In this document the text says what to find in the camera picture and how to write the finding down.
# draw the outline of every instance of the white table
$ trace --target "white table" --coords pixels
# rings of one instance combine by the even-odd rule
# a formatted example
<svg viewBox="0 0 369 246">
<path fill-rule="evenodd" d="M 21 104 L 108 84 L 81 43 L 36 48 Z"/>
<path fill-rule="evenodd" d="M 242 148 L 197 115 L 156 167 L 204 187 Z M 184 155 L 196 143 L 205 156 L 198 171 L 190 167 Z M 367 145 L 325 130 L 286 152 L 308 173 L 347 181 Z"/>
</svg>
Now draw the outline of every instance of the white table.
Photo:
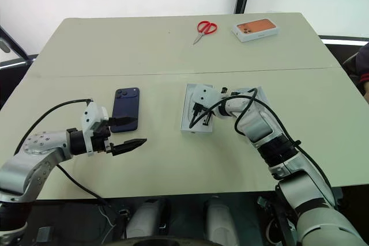
<svg viewBox="0 0 369 246">
<path fill-rule="evenodd" d="M 233 24 L 270 18 L 280 33 L 241 43 Z M 193 46 L 197 24 L 216 33 Z M 300 13 L 192 17 L 69 18 L 46 44 L 28 77 L 220 73 L 339 67 Z"/>
<path fill-rule="evenodd" d="M 0 164 L 26 129 L 47 109 L 93 97 L 112 111 L 118 88 L 141 90 L 138 130 L 113 134 L 114 143 L 147 138 L 133 152 L 112 157 L 80 155 L 63 167 L 103 197 L 272 190 L 276 182 L 253 147 L 233 130 L 232 119 L 214 121 L 210 135 L 182 134 L 187 83 L 240 88 L 261 85 L 293 138 L 326 172 L 333 186 L 369 183 L 369 107 L 339 68 L 240 73 L 25 78 L 0 112 Z M 83 104 L 50 114 L 37 130 L 80 128 Z M 39 199 L 90 198 L 58 169 Z"/>
</svg>

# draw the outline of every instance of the orange phone box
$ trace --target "orange phone box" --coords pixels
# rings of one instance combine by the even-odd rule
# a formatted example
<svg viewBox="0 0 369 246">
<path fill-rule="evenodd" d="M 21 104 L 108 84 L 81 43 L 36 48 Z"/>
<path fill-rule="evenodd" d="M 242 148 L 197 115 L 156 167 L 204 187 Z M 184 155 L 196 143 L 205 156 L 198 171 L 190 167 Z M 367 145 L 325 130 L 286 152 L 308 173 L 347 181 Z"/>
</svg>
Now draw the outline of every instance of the orange phone box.
<svg viewBox="0 0 369 246">
<path fill-rule="evenodd" d="M 232 32 L 244 43 L 262 37 L 276 35 L 279 28 L 268 18 L 233 25 Z"/>
</svg>

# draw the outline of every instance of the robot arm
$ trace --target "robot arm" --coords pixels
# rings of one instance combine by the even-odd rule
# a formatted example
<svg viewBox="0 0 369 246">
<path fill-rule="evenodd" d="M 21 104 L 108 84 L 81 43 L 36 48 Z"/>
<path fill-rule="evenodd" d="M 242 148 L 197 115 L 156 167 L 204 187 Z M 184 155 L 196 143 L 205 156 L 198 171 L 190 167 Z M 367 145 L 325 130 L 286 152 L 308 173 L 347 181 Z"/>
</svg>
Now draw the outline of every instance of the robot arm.
<svg viewBox="0 0 369 246">
<path fill-rule="evenodd" d="M 21 241 L 32 203 L 52 169 L 79 154 L 129 152 L 146 142 L 132 139 L 114 146 L 108 126 L 124 125 L 132 118 L 109 118 L 104 107 L 90 102 L 81 117 L 82 130 L 41 132 L 29 136 L 20 151 L 0 169 L 0 245 Z"/>
<path fill-rule="evenodd" d="M 303 150 L 283 131 L 283 125 L 261 101 L 260 94 L 256 93 L 253 98 L 253 90 L 250 90 L 229 96 L 226 91 L 223 88 L 219 93 L 208 86 L 197 85 L 192 96 L 194 115 L 200 114 L 200 119 L 211 109 L 217 117 L 237 118 L 236 130 L 259 151 L 272 176 L 279 181 L 277 192 L 296 211 L 299 242 L 303 245 L 366 245 L 350 222 L 333 208 L 335 201 L 330 186 Z M 203 123 L 192 120 L 190 128 L 195 124 Z"/>
</svg>

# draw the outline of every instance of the red scissors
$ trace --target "red scissors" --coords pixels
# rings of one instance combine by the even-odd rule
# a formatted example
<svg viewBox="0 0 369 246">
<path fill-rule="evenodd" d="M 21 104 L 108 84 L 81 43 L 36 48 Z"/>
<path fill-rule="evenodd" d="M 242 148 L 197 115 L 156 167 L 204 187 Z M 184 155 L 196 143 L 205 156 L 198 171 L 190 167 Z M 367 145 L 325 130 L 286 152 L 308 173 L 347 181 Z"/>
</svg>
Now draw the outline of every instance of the red scissors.
<svg viewBox="0 0 369 246">
<path fill-rule="evenodd" d="M 197 43 L 203 35 L 214 33 L 215 31 L 217 31 L 217 29 L 218 29 L 218 26 L 215 23 L 212 23 L 207 20 L 201 21 L 197 25 L 198 36 L 195 39 L 194 44 Z"/>
</svg>

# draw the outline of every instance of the blue smartphone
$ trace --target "blue smartphone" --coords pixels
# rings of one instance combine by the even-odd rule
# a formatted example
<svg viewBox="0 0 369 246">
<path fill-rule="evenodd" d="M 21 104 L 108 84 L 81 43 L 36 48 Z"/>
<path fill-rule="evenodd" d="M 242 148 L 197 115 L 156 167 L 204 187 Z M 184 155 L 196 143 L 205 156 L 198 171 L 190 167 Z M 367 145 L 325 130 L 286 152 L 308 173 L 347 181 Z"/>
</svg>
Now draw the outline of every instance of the blue smartphone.
<svg viewBox="0 0 369 246">
<path fill-rule="evenodd" d="M 135 122 L 122 126 L 111 126 L 110 131 L 121 133 L 134 131 L 138 126 L 138 106 L 140 102 L 140 90 L 138 88 L 117 89 L 114 96 L 113 118 L 129 116 L 137 118 Z"/>
</svg>

